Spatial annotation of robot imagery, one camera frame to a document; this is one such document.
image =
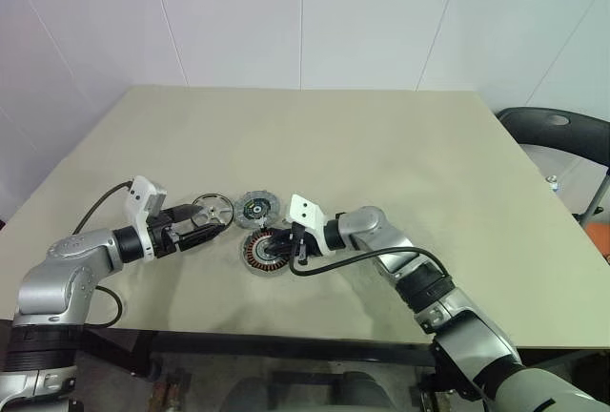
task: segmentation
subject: metal disc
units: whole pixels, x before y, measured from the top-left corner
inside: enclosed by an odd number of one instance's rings
[[[229,226],[233,222],[233,204],[223,195],[218,193],[202,195],[193,201],[193,205],[201,207],[201,210],[191,218],[195,226],[203,226],[208,223]]]
[[[242,257],[253,274],[258,276],[274,276],[283,272],[288,259],[265,253],[272,231],[254,231],[246,237],[242,245]]]
[[[235,203],[235,223],[244,229],[262,229],[279,219],[279,199],[267,191],[251,191]]]

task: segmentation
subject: robotic arm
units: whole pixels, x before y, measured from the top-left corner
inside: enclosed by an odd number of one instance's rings
[[[95,286],[125,263],[188,250],[226,228],[206,224],[185,229],[201,208],[184,204],[161,210],[166,194],[137,176],[125,203],[129,226],[59,240],[26,274],[0,373],[0,410],[8,403],[17,403],[18,410],[83,410],[82,404],[60,397],[75,385],[74,356]]]
[[[508,337],[455,286],[444,266],[412,248],[377,207],[328,218],[313,202],[294,195],[287,220],[293,223],[291,268],[299,275],[310,275],[296,270],[294,261],[307,264],[311,237],[315,254],[323,256],[345,248],[380,250],[377,269],[413,310],[421,329],[435,335],[431,349],[445,389],[470,401],[483,398],[498,412],[610,410],[559,377],[523,366]],[[381,254],[394,247],[394,253]]]

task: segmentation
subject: black chair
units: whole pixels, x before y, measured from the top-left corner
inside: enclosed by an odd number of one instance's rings
[[[576,215],[584,227],[610,187],[610,123],[584,114],[563,110],[517,107],[498,113],[499,122],[517,143],[555,148],[584,157],[608,168],[591,203]]]

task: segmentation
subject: table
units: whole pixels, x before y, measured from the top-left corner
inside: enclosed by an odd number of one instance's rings
[[[436,253],[521,347],[610,347],[610,268],[475,93],[135,87],[0,233],[0,318],[21,277],[108,188],[134,175],[166,207],[219,192],[292,193],[332,214],[376,205]],[[113,196],[86,229],[126,224]],[[426,342],[362,263],[314,278],[251,274],[237,226],[103,281],[122,328]],[[103,297],[92,318],[112,317]]]

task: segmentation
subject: office chair backrest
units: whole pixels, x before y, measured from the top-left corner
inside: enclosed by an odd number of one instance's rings
[[[563,150],[610,167],[608,121],[538,107],[506,109],[498,119],[517,143]]]

